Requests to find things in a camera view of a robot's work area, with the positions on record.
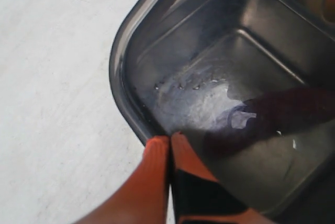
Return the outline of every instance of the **sink basin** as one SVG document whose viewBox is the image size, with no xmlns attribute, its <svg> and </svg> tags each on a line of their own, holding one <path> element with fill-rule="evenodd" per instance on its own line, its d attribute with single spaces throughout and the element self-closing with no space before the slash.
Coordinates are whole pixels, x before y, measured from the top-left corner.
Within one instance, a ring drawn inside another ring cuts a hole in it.
<svg viewBox="0 0 335 224">
<path fill-rule="evenodd" d="M 335 115 L 303 130 L 278 130 L 230 156 L 213 157 L 204 144 L 245 101 L 295 89 L 334 91 L 334 28 L 294 0 L 174 1 L 158 0 L 137 23 L 128 17 L 111 53 L 113 95 L 140 140 L 181 130 L 247 205 L 282 223 L 333 223 L 335 214 L 316 205 L 335 198 Z M 128 41 L 121 49 L 122 37 Z M 237 129 L 259 116 L 241 114 Z"/>
</svg>

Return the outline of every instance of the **white floor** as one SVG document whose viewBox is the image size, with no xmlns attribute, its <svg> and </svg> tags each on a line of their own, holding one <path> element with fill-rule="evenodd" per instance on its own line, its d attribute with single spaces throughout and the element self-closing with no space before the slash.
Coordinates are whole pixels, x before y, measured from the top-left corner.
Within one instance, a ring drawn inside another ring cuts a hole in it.
<svg viewBox="0 0 335 224">
<path fill-rule="evenodd" d="M 138 164 L 108 80 L 136 1 L 0 0 L 0 223 L 71 223 Z"/>
</svg>

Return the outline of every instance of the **white countertop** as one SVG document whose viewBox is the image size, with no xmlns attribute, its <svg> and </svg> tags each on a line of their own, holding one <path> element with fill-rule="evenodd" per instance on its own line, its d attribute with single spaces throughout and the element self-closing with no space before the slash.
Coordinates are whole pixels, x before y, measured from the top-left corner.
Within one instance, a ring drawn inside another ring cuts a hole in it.
<svg viewBox="0 0 335 224">
<path fill-rule="evenodd" d="M 108 79 L 136 1 L 0 0 L 0 223 L 71 223 L 140 161 Z"/>
</svg>

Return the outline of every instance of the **metal surface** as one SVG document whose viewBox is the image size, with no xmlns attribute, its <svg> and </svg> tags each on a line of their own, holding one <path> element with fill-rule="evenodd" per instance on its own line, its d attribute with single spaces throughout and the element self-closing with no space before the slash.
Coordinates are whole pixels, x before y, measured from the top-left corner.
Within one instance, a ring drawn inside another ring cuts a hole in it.
<svg viewBox="0 0 335 224">
<path fill-rule="evenodd" d="M 283 135 L 278 129 L 229 157 L 206 154 L 204 136 L 246 100 L 297 88 L 334 91 L 334 27 L 295 0 L 170 2 L 164 14 L 143 19 L 124 59 L 111 66 L 120 70 L 112 89 L 122 88 L 114 97 L 128 103 L 124 116 L 135 112 L 139 123 L 130 124 L 143 142 L 182 130 L 234 196 L 268 216 L 302 220 L 284 210 L 329 165 L 332 117 Z M 231 127 L 257 117 L 240 114 Z M 139 134 L 143 126 L 150 134 Z"/>
</svg>

